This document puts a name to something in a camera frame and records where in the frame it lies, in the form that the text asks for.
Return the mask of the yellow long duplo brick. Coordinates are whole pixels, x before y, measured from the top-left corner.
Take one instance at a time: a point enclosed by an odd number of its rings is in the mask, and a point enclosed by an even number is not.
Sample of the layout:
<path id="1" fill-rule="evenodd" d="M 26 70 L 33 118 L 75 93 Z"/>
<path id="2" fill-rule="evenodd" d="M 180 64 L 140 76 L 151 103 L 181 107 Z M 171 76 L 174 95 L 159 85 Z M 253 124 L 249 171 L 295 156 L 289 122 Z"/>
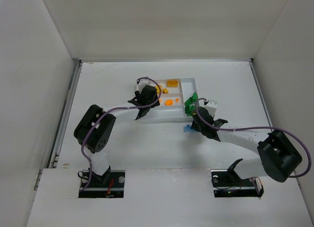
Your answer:
<path id="1" fill-rule="evenodd" d="M 179 81 L 178 80 L 168 80 L 166 85 L 167 85 L 167 87 L 178 87 Z"/>

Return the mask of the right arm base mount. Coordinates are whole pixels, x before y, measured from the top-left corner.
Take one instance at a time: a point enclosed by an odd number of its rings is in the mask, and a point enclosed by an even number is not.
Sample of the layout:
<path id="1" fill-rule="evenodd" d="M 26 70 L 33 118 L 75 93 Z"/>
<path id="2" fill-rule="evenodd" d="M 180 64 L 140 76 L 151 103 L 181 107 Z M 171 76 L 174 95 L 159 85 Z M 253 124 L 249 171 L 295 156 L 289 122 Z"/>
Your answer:
<path id="1" fill-rule="evenodd" d="M 259 177 L 241 179 L 235 168 L 242 159 L 236 160 L 229 168 L 211 170 L 211 183 L 215 198 L 261 198 L 264 187 Z"/>

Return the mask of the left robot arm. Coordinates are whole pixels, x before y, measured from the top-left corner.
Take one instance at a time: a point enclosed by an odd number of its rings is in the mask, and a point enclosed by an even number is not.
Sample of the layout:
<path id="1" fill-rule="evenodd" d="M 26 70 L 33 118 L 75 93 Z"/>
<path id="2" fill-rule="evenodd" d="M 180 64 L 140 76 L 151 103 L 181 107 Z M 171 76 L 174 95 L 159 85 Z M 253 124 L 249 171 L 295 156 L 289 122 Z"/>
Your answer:
<path id="1" fill-rule="evenodd" d="M 74 137 L 81 145 L 81 153 L 88 160 L 93 175 L 103 176 L 109 169 L 105 155 L 99 155 L 92 160 L 85 148 L 91 154 L 101 152 L 107 145 L 115 124 L 139 120 L 145 117 L 150 109 L 160 105 L 159 85 L 145 85 L 141 91 L 135 92 L 135 97 L 126 104 L 105 110 L 96 104 L 90 106 L 74 131 Z"/>

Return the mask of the orange half-round lego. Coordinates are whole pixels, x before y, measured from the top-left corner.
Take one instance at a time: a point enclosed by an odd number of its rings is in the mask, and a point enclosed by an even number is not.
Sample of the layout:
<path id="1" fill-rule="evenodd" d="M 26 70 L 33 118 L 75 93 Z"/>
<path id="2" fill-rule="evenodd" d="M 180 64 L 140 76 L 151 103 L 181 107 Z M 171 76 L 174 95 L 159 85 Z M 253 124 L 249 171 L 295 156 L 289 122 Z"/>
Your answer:
<path id="1" fill-rule="evenodd" d="M 173 105 L 173 100 L 166 100 L 165 101 L 165 106 L 172 106 Z"/>

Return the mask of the white divided sorting tray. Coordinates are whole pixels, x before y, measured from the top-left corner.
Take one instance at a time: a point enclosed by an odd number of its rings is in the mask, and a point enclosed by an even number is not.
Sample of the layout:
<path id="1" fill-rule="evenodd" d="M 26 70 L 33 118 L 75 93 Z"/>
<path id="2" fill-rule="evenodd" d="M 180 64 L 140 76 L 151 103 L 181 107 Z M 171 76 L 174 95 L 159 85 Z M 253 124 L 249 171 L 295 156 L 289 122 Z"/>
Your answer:
<path id="1" fill-rule="evenodd" d="M 178 87 L 167 87 L 168 80 L 178 80 Z M 192 122 L 192 117 L 187 117 L 184 108 L 184 103 L 197 92 L 195 79 L 188 78 L 167 78 L 157 79 L 157 84 L 162 85 L 162 88 L 167 88 L 168 94 L 161 94 L 159 99 L 160 106 L 150 109 L 146 116 L 140 119 L 142 123 L 183 123 Z M 173 100 L 172 106 L 165 106 L 166 100 Z"/>

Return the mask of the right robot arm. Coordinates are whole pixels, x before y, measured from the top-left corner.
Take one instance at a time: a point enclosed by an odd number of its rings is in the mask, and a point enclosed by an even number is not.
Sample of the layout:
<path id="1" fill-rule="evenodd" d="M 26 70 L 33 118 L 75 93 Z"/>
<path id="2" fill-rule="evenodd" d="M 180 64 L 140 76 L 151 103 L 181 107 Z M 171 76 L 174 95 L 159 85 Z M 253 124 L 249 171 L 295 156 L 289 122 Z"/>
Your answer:
<path id="1" fill-rule="evenodd" d="M 238 179 L 268 176 L 285 182 L 302 162 L 302 156 L 286 134 L 278 129 L 260 132 L 250 128 L 227 127 L 228 121 L 214 120 L 204 107 L 192 111 L 192 127 L 209 139 L 233 144 L 258 155 L 251 160 L 237 159 L 228 172 Z"/>

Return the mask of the yellow curved duplo brick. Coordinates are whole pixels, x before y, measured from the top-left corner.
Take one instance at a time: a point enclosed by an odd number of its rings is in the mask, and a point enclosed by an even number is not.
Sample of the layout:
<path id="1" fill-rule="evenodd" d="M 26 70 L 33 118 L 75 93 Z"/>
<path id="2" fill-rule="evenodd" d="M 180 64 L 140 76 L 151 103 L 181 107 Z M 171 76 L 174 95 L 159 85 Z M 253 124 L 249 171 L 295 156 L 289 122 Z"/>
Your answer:
<path id="1" fill-rule="evenodd" d="M 162 85 L 158 84 L 155 86 L 156 90 L 157 90 L 157 94 L 162 94 L 163 93 L 163 88 Z"/>

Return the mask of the green duplo plate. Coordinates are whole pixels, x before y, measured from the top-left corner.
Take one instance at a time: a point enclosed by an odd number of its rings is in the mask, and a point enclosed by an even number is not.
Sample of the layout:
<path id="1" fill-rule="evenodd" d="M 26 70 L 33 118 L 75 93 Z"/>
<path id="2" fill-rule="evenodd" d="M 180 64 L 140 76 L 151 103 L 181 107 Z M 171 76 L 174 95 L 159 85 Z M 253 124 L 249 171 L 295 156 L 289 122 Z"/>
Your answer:
<path id="1" fill-rule="evenodd" d="M 184 112 L 185 112 L 186 116 L 191 117 L 194 109 L 195 109 L 194 105 L 185 106 Z"/>
<path id="2" fill-rule="evenodd" d="M 198 94 L 194 92 L 191 98 L 193 102 L 196 102 L 198 100 Z"/>
<path id="3" fill-rule="evenodd" d="M 191 106 L 193 103 L 194 103 L 193 97 L 190 97 L 190 98 L 184 103 L 184 105 L 185 105 L 186 107 L 189 107 L 189 106 Z"/>

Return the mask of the light blue lego plate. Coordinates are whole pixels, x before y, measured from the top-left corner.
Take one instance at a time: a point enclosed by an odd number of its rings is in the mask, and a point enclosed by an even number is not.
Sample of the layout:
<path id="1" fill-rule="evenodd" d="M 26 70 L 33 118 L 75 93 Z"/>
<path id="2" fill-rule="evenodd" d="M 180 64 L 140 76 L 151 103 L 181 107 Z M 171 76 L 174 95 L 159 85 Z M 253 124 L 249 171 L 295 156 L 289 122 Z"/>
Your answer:
<path id="1" fill-rule="evenodd" d="M 191 125 L 186 125 L 183 127 L 184 133 L 186 132 L 194 132 L 195 130 L 191 128 Z"/>

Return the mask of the yellow square duplo brick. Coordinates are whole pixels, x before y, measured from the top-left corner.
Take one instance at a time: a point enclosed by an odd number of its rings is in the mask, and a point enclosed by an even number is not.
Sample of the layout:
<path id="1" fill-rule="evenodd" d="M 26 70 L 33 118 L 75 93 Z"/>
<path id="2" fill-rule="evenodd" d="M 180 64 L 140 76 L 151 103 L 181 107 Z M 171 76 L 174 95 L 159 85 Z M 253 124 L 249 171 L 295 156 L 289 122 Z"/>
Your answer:
<path id="1" fill-rule="evenodd" d="M 167 88 L 163 88 L 162 93 L 163 93 L 163 94 L 168 94 L 168 93 L 169 93 L 169 91 L 168 91 L 168 89 L 167 89 Z"/>

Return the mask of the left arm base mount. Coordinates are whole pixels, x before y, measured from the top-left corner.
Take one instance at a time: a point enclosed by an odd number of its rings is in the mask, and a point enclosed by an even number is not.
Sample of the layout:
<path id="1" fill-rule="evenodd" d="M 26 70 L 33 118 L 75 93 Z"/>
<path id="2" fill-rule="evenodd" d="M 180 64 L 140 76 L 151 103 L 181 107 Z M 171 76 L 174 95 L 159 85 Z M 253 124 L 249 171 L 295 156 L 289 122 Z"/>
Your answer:
<path id="1" fill-rule="evenodd" d="M 116 199 L 124 197 L 125 170 L 111 170 L 109 167 L 100 176 L 90 169 L 78 172 L 80 178 L 79 198 L 105 198 Z"/>

